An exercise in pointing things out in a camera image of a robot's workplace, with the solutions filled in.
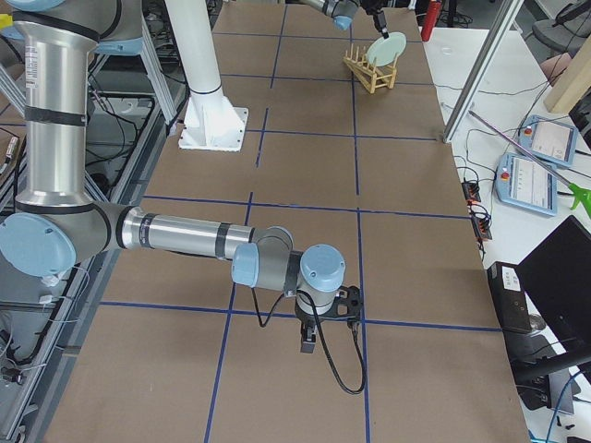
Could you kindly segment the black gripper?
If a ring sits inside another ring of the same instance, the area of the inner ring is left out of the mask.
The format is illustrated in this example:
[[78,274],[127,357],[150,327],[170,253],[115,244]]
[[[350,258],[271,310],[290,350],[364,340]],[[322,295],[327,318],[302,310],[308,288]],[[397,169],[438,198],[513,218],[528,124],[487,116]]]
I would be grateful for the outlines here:
[[387,2],[384,0],[364,0],[364,10],[367,15],[372,16],[376,29],[386,29],[387,21],[383,8]]
[[317,335],[317,324],[314,321],[302,321],[300,327],[300,352],[314,353]]

